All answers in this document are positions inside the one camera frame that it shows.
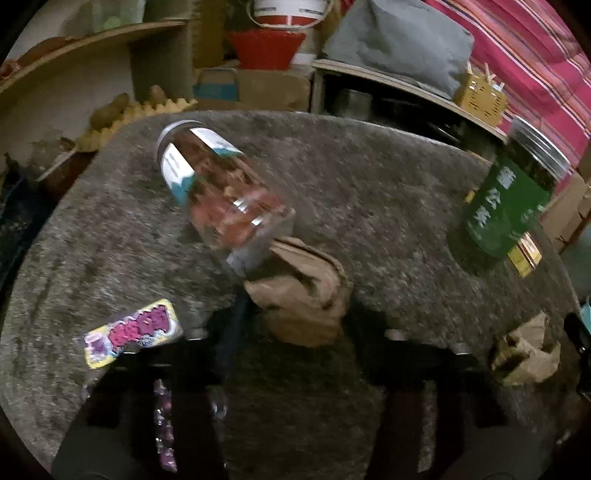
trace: round table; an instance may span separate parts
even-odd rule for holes
[[[563,335],[577,308],[550,241],[527,278],[508,259],[476,275],[447,244],[487,167],[470,154],[363,122],[299,113],[161,115],[124,128],[58,205],[14,285],[0,347],[0,405],[46,467],[80,407],[82,337],[117,312],[168,298],[202,325],[231,304],[230,278],[200,242],[154,160],[171,121],[193,118],[253,159],[299,213],[297,234],[338,258],[355,297],[391,327],[438,346],[466,342],[486,364],[502,335],[544,310],[561,340],[558,373],[498,389],[517,423],[552,443],[568,421],[577,354]],[[228,448],[241,478],[361,478],[379,424],[347,337],[302,351],[263,338],[230,382]]]

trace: pink striped fabric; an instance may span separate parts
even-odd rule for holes
[[[505,82],[508,109],[539,128],[574,167],[591,137],[591,67],[545,0],[423,0],[469,30],[470,61]]]

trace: wooden shelf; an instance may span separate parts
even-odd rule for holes
[[[164,20],[158,22],[126,25],[106,30],[90,37],[81,38],[65,47],[44,56],[19,70],[8,80],[0,83],[0,111],[44,79],[59,74],[69,68],[72,62],[88,58],[105,48],[127,44],[163,31],[185,27],[184,20]]]
[[[360,77],[366,80],[372,80],[374,82],[381,83],[383,85],[387,85],[389,87],[396,88],[398,90],[402,90],[404,92],[412,93],[417,95],[425,100],[429,100],[436,105],[440,105],[443,108],[446,108],[462,117],[464,117],[469,122],[478,125],[482,129],[486,130],[490,134],[497,137],[499,140],[505,139],[505,133],[499,130],[498,128],[492,127],[491,125],[487,124],[480,120],[477,116],[472,115],[471,113],[466,112],[465,110],[458,107],[455,103],[450,102],[449,100],[445,100],[440,96],[437,96],[431,92],[423,90],[422,88],[416,87],[411,85],[410,83],[403,82],[402,80],[398,80],[393,78],[389,75],[384,73],[375,72],[373,70],[364,69],[361,67],[356,67],[354,65],[349,65],[347,63],[342,63],[339,61],[334,60],[315,60],[312,62],[312,66],[324,72],[332,72],[332,73],[340,73],[346,75],[352,75],[355,77]]]

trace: brown paper bag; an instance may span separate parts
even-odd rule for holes
[[[297,238],[270,246],[272,275],[244,286],[264,311],[269,330],[281,341],[306,347],[334,342],[343,334],[352,284],[340,262]]]
[[[491,368],[504,385],[540,383],[550,378],[560,364],[560,343],[543,351],[548,316],[540,312],[517,330],[505,335]]]

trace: gray pillow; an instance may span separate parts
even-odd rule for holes
[[[357,0],[323,51],[451,99],[473,44],[468,30],[421,0]]]

